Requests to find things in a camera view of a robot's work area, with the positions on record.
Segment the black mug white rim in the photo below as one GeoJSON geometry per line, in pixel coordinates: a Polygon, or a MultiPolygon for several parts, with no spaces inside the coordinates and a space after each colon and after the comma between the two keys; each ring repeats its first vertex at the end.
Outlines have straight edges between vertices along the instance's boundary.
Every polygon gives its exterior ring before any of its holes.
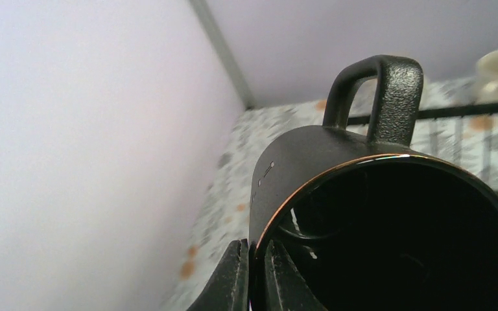
{"type": "Polygon", "coordinates": [[[498,194],[410,147],[421,65],[376,55],[340,72],[320,125],[275,138],[250,193],[250,300],[285,248],[326,310],[498,310],[498,194]]]}

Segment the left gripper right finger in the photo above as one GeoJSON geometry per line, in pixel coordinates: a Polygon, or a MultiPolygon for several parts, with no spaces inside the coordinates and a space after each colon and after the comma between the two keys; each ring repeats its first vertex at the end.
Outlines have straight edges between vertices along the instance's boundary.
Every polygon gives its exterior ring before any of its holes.
{"type": "Polygon", "coordinates": [[[271,241],[264,257],[266,310],[325,310],[281,242],[271,241]]]}

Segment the black wire dish rack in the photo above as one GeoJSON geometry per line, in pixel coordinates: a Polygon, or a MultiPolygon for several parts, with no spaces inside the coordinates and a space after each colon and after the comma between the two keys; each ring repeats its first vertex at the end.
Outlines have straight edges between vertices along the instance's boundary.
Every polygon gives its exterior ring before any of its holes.
{"type": "Polygon", "coordinates": [[[498,102],[419,111],[412,147],[467,169],[498,193],[498,102]]]}

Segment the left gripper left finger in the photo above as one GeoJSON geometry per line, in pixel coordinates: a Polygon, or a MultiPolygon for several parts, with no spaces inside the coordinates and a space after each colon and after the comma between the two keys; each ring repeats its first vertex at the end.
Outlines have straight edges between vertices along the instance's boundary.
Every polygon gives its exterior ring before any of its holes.
{"type": "Polygon", "coordinates": [[[228,244],[201,294],[188,311],[246,311],[249,309],[249,247],[246,239],[228,244]]]}

